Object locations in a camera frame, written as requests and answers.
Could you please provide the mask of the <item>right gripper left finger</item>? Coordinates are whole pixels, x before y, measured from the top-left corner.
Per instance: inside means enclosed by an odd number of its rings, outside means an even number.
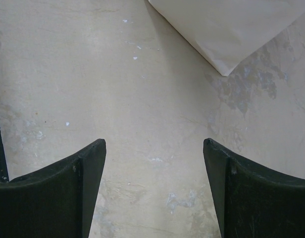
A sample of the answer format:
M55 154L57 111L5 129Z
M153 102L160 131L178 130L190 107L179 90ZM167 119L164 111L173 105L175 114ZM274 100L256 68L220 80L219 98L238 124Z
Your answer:
M87 238L106 157L97 139L32 173L0 182L0 238Z

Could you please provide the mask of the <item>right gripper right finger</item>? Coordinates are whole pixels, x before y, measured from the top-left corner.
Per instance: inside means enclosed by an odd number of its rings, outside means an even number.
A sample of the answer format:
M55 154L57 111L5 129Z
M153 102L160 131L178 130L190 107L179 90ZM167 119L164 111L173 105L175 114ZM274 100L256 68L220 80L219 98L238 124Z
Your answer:
M305 179L238 155L211 138L203 156L223 238L305 238Z

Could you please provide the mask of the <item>brown paper bag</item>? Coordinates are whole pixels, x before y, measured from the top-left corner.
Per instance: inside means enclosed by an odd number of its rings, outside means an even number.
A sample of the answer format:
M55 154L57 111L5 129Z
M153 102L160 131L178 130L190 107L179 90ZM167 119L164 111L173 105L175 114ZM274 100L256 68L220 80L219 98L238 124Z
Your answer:
M222 76L305 13L305 0L151 0Z

